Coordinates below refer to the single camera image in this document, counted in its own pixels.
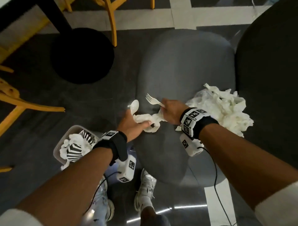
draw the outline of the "round table base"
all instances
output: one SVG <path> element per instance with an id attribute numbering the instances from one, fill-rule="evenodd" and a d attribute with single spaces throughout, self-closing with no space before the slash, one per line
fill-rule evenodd
<path id="1" fill-rule="evenodd" d="M 76 28 L 61 34 L 53 43 L 51 62 L 63 79 L 86 84 L 107 75 L 114 62 L 114 47 L 101 32 Z"/>

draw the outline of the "white plastic fork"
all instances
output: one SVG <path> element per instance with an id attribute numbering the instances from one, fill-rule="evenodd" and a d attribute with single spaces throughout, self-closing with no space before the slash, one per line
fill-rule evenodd
<path id="1" fill-rule="evenodd" d="M 157 99 L 153 98 L 152 96 L 150 96 L 149 94 L 146 95 L 146 100 L 150 103 L 150 104 L 159 104 L 160 106 L 164 107 L 164 105 L 162 103 L 160 103 Z"/>

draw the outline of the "plastic container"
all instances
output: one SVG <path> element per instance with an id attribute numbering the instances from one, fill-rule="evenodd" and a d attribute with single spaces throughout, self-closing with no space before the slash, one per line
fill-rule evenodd
<path id="1" fill-rule="evenodd" d="M 103 133 L 100 132 L 91 132 L 90 130 L 87 130 L 86 128 L 79 126 L 79 125 L 74 125 L 69 128 L 69 130 L 63 135 L 63 137 L 60 139 L 56 147 L 54 148 L 53 155 L 55 159 L 57 159 L 59 162 L 61 162 L 63 165 L 66 164 L 66 160 L 60 157 L 60 149 L 62 144 L 64 143 L 65 139 L 69 139 L 70 134 L 78 134 L 82 130 L 85 130 L 89 133 L 91 133 L 93 136 L 97 137 L 98 139 L 103 135 Z"/>

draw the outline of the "black table leg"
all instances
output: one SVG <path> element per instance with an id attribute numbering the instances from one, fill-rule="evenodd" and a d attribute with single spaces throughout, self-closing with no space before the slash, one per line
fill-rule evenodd
<path id="1" fill-rule="evenodd" d="M 36 4 L 61 34 L 72 31 L 71 26 L 54 0 L 37 0 Z"/>

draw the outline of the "white sleeve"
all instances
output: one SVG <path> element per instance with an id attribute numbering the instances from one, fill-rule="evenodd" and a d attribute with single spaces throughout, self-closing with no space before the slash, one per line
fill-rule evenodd
<path id="1" fill-rule="evenodd" d="M 0 226 L 43 226 L 35 217 L 22 210 L 10 209 L 0 216 Z"/>
<path id="2" fill-rule="evenodd" d="M 255 214 L 264 226 L 297 226 L 298 181 L 258 204 Z"/>

